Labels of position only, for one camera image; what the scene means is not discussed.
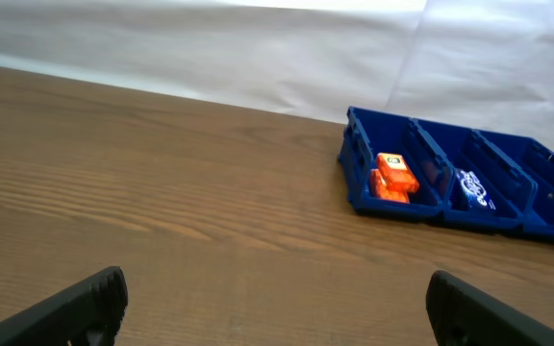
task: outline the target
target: wooden table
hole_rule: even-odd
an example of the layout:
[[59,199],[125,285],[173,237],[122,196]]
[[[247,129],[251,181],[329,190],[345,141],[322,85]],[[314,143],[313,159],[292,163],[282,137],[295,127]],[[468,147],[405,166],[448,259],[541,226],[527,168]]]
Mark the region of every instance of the wooden table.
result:
[[120,265],[118,345],[434,345],[441,268],[554,328],[554,245],[356,215],[342,129],[0,68],[0,320]]

